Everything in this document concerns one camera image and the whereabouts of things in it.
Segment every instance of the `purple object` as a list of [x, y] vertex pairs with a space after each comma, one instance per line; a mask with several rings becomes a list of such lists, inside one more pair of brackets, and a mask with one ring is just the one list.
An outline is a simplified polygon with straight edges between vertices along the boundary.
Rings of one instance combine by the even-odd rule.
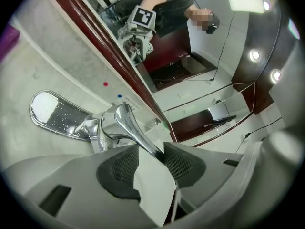
[[11, 25], [7, 25], [3, 34], [0, 37], [0, 62], [9, 53], [10, 50], [17, 44], [20, 36], [20, 31]]

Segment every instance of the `wall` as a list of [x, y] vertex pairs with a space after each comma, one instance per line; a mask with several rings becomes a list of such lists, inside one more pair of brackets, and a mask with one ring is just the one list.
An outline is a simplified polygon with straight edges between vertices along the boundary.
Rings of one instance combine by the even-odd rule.
[[[271, 104], [269, 107], [264, 109], [258, 116], [260, 116], [264, 122], [264, 125], [269, 125], [276, 121], [277, 119], [281, 118], [282, 115], [276, 106], [275, 103]], [[283, 119], [275, 122], [274, 124], [266, 127], [268, 133], [272, 133], [278, 130], [281, 130], [285, 127]]]
[[223, 69], [219, 69], [215, 80], [210, 82], [215, 72], [216, 70], [198, 75], [154, 93], [159, 107], [163, 111], [169, 110], [231, 84], [228, 73]]
[[[206, 143], [198, 148], [215, 150], [221, 152], [234, 153], [237, 151], [242, 140], [245, 138], [247, 133], [255, 131], [261, 127], [267, 126], [281, 117], [277, 106], [273, 103], [264, 111], [258, 115], [252, 114], [248, 119], [242, 122], [240, 125], [229, 131], [228, 133]], [[252, 133], [247, 139], [244, 140], [243, 144], [240, 146], [238, 153], [243, 153], [245, 149], [250, 146], [253, 142], [259, 142], [267, 135], [281, 130], [285, 127], [282, 119], [276, 123], [263, 128], [259, 131]], [[184, 142], [183, 144], [192, 145], [196, 140], [188, 140], [189, 143]]]
[[36, 126], [29, 114], [30, 101], [37, 92], [49, 89], [91, 112], [106, 108], [104, 102], [79, 88], [68, 74], [62, 74], [60, 67], [38, 53], [22, 33], [0, 66], [1, 169], [36, 156], [93, 153], [90, 142]]
[[110, 106], [126, 96], [133, 99], [135, 116], [147, 124], [156, 118], [152, 110], [121, 78], [105, 58], [89, 46], [88, 39], [72, 27], [53, 0], [26, 0], [15, 16], [34, 42], [66, 73]]
[[202, 110], [206, 110], [209, 107], [213, 106], [217, 100], [223, 101], [233, 96], [233, 94], [237, 94], [237, 91], [232, 86], [228, 86], [206, 97], [200, 98], [191, 103], [166, 111], [164, 112], [164, 114], [170, 122], [174, 122], [186, 118], [188, 116], [191, 116]]
[[[196, 0], [199, 6], [211, 9], [220, 19], [220, 27], [213, 35], [197, 30], [188, 21], [191, 50], [203, 56], [215, 66], [220, 57], [225, 38], [229, 32], [229, 25], [233, 17], [229, 0]], [[234, 75], [244, 50], [244, 43], [248, 30], [248, 12], [235, 12], [229, 37], [225, 43], [224, 51], [219, 65], [231, 76]]]
[[235, 153], [244, 153], [245, 149], [254, 142], [261, 141], [268, 135], [267, 130], [264, 128], [251, 134], [246, 140], [244, 140], [242, 146], [239, 148], [242, 140], [247, 133], [257, 130], [264, 126], [264, 122], [261, 116], [255, 116], [252, 114], [248, 119], [242, 122], [240, 125], [229, 131], [228, 133], [206, 143], [197, 148]]

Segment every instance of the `white wall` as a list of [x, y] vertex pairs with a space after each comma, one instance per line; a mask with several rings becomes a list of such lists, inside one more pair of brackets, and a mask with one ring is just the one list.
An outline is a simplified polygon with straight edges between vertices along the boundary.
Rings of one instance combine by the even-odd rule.
[[200, 98], [194, 102], [182, 105], [169, 111], [165, 111], [164, 114], [170, 122], [181, 120], [200, 111], [208, 109], [209, 107], [213, 106], [217, 100], [223, 101], [236, 93], [237, 91], [230, 85], [220, 91]]
[[[213, 35], [207, 35], [205, 32], [197, 30], [197, 28], [192, 26], [190, 21], [188, 21], [191, 49], [193, 52], [206, 58], [212, 64], [217, 65], [225, 38], [229, 32], [233, 11], [230, 8], [229, 0], [196, 1], [202, 9], [211, 9], [219, 17], [221, 25]], [[219, 65], [223, 67], [231, 77], [235, 73], [244, 50], [244, 43], [248, 31], [248, 20], [248, 12], [235, 13], [230, 34], [225, 43], [224, 51], [219, 62]]]
[[228, 73], [222, 69], [217, 72], [213, 82], [208, 81], [214, 77], [215, 71], [198, 75], [189, 81], [182, 81], [154, 93], [158, 105], [165, 111], [186, 104], [231, 84], [230, 80], [228, 80]]
[[[251, 115], [247, 120], [242, 122], [240, 125], [235, 127], [230, 132], [216, 138], [213, 141], [210, 141], [206, 144], [199, 146], [199, 148], [234, 153], [237, 151], [238, 147], [240, 146], [242, 140], [245, 138], [245, 135], [247, 133], [255, 131], [261, 127], [267, 126], [280, 117], [281, 114], [276, 104], [273, 103], [268, 108], [263, 110], [260, 114]], [[245, 149], [253, 142], [261, 141], [264, 137], [268, 136], [269, 134], [275, 131], [283, 129], [284, 127], [285, 127], [284, 122], [282, 119], [280, 119], [276, 123], [252, 133], [247, 139], [244, 140], [243, 144], [238, 150], [238, 153], [243, 153]]]
[[[255, 116], [253, 114], [240, 125], [232, 129], [230, 132], [206, 144], [203, 144], [198, 148], [227, 153], [235, 153], [247, 133], [255, 131], [263, 126], [264, 122], [261, 117]], [[238, 153], [244, 153], [248, 145], [252, 144], [253, 142], [261, 141], [267, 135], [268, 132], [265, 128], [251, 134], [246, 140], [244, 140], [242, 146], [238, 150]]]
[[58, 69], [59, 66], [37, 52], [22, 33], [17, 45], [1, 62], [1, 169], [37, 156], [93, 153], [90, 142], [51, 133], [31, 120], [31, 99], [45, 89], [58, 93], [88, 111], [100, 112], [106, 107]]
[[[281, 118], [282, 115], [277, 108], [276, 104], [273, 103], [266, 109], [264, 109], [261, 113], [259, 113], [260, 117], [262, 118], [264, 125], [269, 125], [276, 121], [277, 119]], [[285, 127], [283, 119], [280, 119], [279, 121], [275, 122], [274, 124], [266, 127], [268, 133], [272, 133], [274, 131], [281, 130]]]

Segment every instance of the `mirror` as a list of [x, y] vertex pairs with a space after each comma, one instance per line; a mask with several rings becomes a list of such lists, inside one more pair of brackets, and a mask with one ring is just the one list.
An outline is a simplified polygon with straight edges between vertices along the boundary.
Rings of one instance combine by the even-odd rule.
[[[253, 111], [253, 83], [278, 36], [276, 0], [83, 1], [124, 52], [178, 141], [194, 138], [179, 128], [181, 122], [195, 126], [199, 113], [215, 121], [225, 102], [232, 109], [242, 109], [242, 101], [252, 106], [244, 116]], [[242, 119], [241, 113], [223, 118]], [[203, 135], [216, 126], [221, 129], [202, 122], [201, 131], [192, 130]], [[208, 132], [210, 138], [219, 134]]]

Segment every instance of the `dark t-shirt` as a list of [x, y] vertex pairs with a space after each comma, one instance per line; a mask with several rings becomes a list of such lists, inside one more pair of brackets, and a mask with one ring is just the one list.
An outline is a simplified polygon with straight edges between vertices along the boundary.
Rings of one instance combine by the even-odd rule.
[[[115, 5], [115, 10], [121, 18], [127, 20], [136, 5], [140, 5], [143, 0], [123, 0]], [[163, 37], [181, 27], [188, 18], [184, 12], [194, 4], [193, 0], [167, 0], [154, 7], [156, 12], [155, 30], [159, 37]]]

